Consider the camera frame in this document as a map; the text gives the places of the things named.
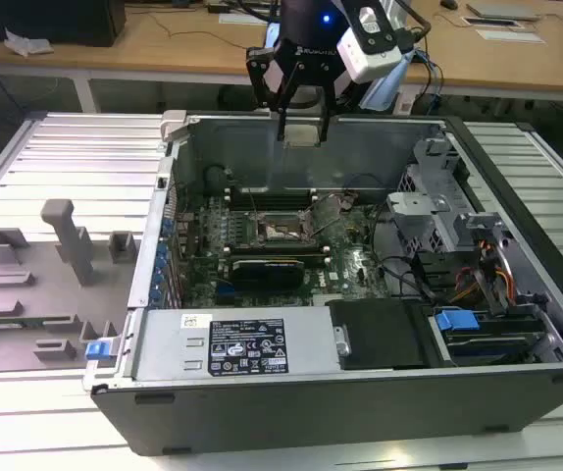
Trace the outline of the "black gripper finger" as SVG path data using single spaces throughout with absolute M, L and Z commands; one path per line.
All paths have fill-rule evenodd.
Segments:
M 294 46 L 251 47 L 246 52 L 246 68 L 260 107 L 279 115 L 278 141 L 283 141 L 287 109 L 302 79 L 302 61 Z
M 319 123 L 319 142 L 325 142 L 331 120 L 341 114 L 351 113 L 361 98 L 361 85 L 351 79 L 349 73 L 342 73 L 333 82 L 322 86 L 323 104 Z

